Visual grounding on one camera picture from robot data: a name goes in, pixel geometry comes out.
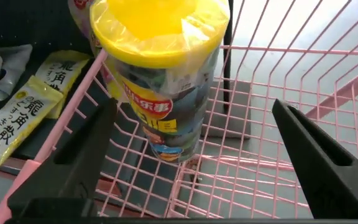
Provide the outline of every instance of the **yellow snack bag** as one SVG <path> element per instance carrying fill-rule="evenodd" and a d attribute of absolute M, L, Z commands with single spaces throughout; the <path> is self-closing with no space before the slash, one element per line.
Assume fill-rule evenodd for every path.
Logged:
<path fill-rule="evenodd" d="M 63 95 L 31 76 L 0 110 L 0 166 L 61 101 Z"/>
<path fill-rule="evenodd" d="M 74 50 L 60 50 L 51 53 L 38 68 L 35 76 L 63 93 L 63 99 L 49 112 L 47 118 L 59 118 L 68 91 L 70 91 L 89 59 L 90 56 L 84 53 Z"/>

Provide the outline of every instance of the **plastic jar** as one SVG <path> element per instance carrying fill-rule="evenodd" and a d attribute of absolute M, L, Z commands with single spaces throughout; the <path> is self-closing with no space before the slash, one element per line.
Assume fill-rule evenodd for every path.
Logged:
<path fill-rule="evenodd" d="M 227 0 L 96 0 L 90 21 L 154 154 L 197 152 Z"/>

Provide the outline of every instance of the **pink wire basket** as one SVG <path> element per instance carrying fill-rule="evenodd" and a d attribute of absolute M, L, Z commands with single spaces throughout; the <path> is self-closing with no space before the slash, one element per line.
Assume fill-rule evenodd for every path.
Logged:
<path fill-rule="evenodd" d="M 200 153 L 186 163 L 167 164 L 147 154 L 147 139 L 138 135 L 139 122 L 119 104 L 118 113 L 135 129 L 128 133 L 115 124 L 130 141 L 123 146 L 110 140 L 124 156 L 120 161 L 105 157 L 117 171 L 115 175 L 101 172 L 96 189 L 103 198 L 98 201 L 100 216 L 312 218 L 272 116 L 276 98 L 296 106 L 358 158 L 358 1 L 236 1 L 234 8 L 232 44 L 220 46 L 232 53 L 233 90 L 223 90 L 226 59 L 216 69 L 216 94 L 209 99 L 212 109 L 207 111 L 226 118 L 225 127 L 214 126 L 210 116 L 200 138 Z M 96 78 L 107 56 L 102 50 L 96 57 L 37 157 L 25 163 L 0 204 L 0 223 L 10 216 L 6 206 L 10 194 L 56 149 L 63 133 L 72 133 L 68 127 L 72 116 L 86 119 L 78 109 L 81 100 L 98 106 L 87 94 L 91 83 L 109 96 Z M 249 85 L 249 92 L 237 89 L 239 85 Z M 222 91 L 230 92 L 228 103 L 218 97 Z M 235 97 L 247 100 L 238 104 Z M 223 104 L 229 104 L 228 113 L 215 112 Z M 245 116 L 234 116 L 233 110 L 242 110 Z M 230 130 L 229 120 L 243 122 L 242 132 Z M 249 133 L 246 125 L 251 126 Z M 211 130 L 221 131 L 222 137 L 211 138 Z M 132 148 L 133 141 L 144 142 L 144 148 Z M 129 154 L 139 156 L 139 165 L 127 162 Z M 144 160 L 157 163 L 155 172 L 140 168 Z M 173 180 L 160 174 L 163 166 L 176 170 Z M 124 169 L 133 171 L 130 181 L 118 178 Z M 137 175 L 152 179 L 148 189 L 134 184 Z M 166 197 L 153 190 L 164 182 L 172 185 Z M 126 195 L 118 184 L 125 186 Z M 132 191 L 144 195 L 142 205 L 129 201 Z M 150 209 L 152 198 L 166 204 L 162 215 Z M 121 206 L 112 206 L 110 200 Z"/>

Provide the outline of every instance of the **yellow lid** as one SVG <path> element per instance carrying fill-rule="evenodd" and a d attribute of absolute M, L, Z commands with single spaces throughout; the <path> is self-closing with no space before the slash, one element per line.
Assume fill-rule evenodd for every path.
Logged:
<path fill-rule="evenodd" d="M 227 0 L 96 0 L 90 11 L 106 51 L 146 68 L 203 62 L 229 19 Z"/>

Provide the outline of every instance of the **yellow label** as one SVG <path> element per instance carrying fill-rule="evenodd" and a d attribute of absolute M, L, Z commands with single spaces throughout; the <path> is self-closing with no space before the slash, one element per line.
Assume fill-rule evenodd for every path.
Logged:
<path fill-rule="evenodd" d="M 132 104 L 134 104 L 133 101 L 131 101 L 131 106 L 134 109 L 135 114 L 139 117 L 141 121 L 143 121 L 149 127 L 159 130 L 163 133 L 175 133 L 178 131 L 176 119 L 172 119 L 169 121 L 161 121 L 155 118 L 151 118 L 149 116 L 146 116 L 145 114 L 142 114 L 142 112 L 137 110 L 136 109 L 137 107 Z"/>

